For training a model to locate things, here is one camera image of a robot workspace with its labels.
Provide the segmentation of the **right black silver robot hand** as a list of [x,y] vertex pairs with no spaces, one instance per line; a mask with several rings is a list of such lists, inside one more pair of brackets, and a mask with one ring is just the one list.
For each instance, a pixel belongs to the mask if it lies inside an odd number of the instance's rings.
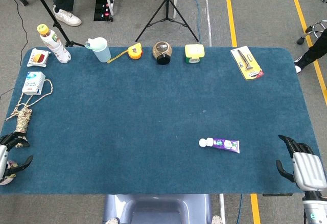
[[320,157],[306,143],[298,143],[284,135],[278,137],[286,144],[293,165],[293,173],[288,173],[281,161],[276,160],[279,174],[295,183],[303,192],[325,190],[326,176]]

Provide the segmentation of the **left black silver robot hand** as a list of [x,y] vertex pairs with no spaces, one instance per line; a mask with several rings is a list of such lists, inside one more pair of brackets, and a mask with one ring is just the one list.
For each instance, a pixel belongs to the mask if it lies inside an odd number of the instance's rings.
[[23,164],[18,165],[16,162],[8,159],[10,150],[18,144],[21,144],[23,147],[30,146],[27,139],[25,139],[25,135],[26,133],[15,131],[1,137],[1,186],[12,182],[17,172],[26,169],[33,160],[31,155]]

